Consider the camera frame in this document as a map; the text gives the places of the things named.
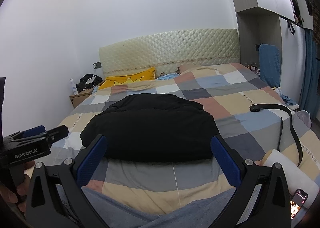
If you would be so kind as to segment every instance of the yellow pillow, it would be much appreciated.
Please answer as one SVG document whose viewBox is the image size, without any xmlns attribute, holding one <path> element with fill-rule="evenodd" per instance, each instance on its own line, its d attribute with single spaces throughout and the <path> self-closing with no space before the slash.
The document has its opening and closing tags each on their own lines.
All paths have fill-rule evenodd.
<svg viewBox="0 0 320 228">
<path fill-rule="evenodd" d="M 108 88 L 111 86 L 128 84 L 137 81 L 150 81 L 155 79 L 156 68 L 151 67 L 143 72 L 124 75 L 124 76 L 109 76 L 106 81 L 99 87 L 98 90 Z"/>
</svg>

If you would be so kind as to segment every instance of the black jacket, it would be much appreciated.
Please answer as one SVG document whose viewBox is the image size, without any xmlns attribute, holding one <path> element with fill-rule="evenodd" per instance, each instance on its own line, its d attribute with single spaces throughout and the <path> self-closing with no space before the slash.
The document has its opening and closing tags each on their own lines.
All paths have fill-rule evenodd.
<svg viewBox="0 0 320 228">
<path fill-rule="evenodd" d="M 99 77 L 99 76 L 97 76 L 97 75 L 95 75 L 95 74 L 86 74 L 84 77 L 82 77 L 81 79 L 80 79 L 80 81 L 79 81 L 79 83 L 78 84 L 76 84 L 76 88 L 77 88 L 77 91 L 78 92 L 82 92 L 83 90 L 85 90 L 85 89 L 91 89 L 91 88 L 93 88 L 93 84 L 92 83 L 88 83 L 88 84 L 85 84 L 90 78 L 92 78 L 92 77 L 96 77 L 95 79 L 94 79 L 94 81 L 93 81 L 93 84 L 95 85 L 95 86 L 97 86 L 99 83 L 101 83 L 102 82 L 102 79 Z"/>
<path fill-rule="evenodd" d="M 94 116 L 80 134 L 88 147 L 98 134 L 108 140 L 105 157 L 179 162 L 212 157 L 218 134 L 213 116 L 194 101 L 171 94 L 134 94 Z"/>
</svg>

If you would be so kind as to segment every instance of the finger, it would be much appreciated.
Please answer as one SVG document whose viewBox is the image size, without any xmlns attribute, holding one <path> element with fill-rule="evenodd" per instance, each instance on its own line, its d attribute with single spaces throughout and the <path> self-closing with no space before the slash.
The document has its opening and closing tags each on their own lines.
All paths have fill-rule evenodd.
<svg viewBox="0 0 320 228">
<path fill-rule="evenodd" d="M 0 185 L 0 195 L 2 196 L 3 200 L 8 203 L 17 203 L 18 198 L 17 196 L 12 193 L 7 187 Z"/>
<path fill-rule="evenodd" d="M 30 184 L 30 177 L 24 174 L 24 181 L 20 185 L 17 186 L 17 192 L 19 195 L 26 195 L 28 193 L 29 184 Z"/>
<path fill-rule="evenodd" d="M 32 168 L 35 165 L 35 163 L 36 162 L 34 160 L 24 163 L 24 170 Z"/>
<path fill-rule="evenodd" d="M 22 211 L 23 213 L 25 213 L 25 212 L 26 212 L 26 208 L 27 208 L 27 203 L 26 203 L 26 201 L 20 203 L 20 204 L 18 205 L 18 207 L 19 207 L 20 211 Z"/>
</svg>

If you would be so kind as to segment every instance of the checkered duvet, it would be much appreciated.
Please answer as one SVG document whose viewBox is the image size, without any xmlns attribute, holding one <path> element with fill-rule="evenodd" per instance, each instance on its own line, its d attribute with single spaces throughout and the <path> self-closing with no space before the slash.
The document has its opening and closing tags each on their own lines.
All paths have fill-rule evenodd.
<svg viewBox="0 0 320 228">
<path fill-rule="evenodd" d="M 69 128 L 68 137 L 54 143 L 52 153 L 39 160 L 48 166 L 60 164 L 68 157 L 74 158 L 83 148 L 79 135 L 90 119 L 116 101 L 137 93 L 169 93 L 201 103 L 204 110 L 213 115 L 229 146 L 244 159 L 254 161 L 261 160 L 266 152 L 277 147 L 282 117 L 280 151 L 293 162 L 298 161 L 289 116 L 278 110 L 249 110 L 252 104 L 283 104 L 281 98 L 240 64 L 198 67 L 171 80 L 142 81 L 99 90 L 61 122 Z M 292 114 L 294 128 L 303 146 L 300 169 L 319 185 L 320 142 L 295 113 Z M 155 124 L 161 125 L 161 122 L 155 119 Z M 174 164 L 103 158 L 87 186 L 151 214 L 170 213 L 192 201 L 210 198 L 232 188 L 215 158 Z"/>
</svg>

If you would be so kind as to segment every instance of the hanging clothes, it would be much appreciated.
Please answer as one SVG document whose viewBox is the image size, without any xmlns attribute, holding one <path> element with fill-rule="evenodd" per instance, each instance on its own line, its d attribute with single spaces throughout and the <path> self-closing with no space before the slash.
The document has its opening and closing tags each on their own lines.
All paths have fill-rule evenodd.
<svg viewBox="0 0 320 228">
<path fill-rule="evenodd" d="M 320 106 L 320 96 L 317 95 L 320 75 L 320 61 L 316 59 L 317 44 L 313 41 L 313 32 L 305 29 L 306 37 L 306 64 L 300 96 L 300 108 L 310 113 L 312 119 L 317 115 Z"/>
<path fill-rule="evenodd" d="M 281 58 L 274 45 L 259 46 L 260 79 L 271 88 L 280 87 Z"/>
</svg>

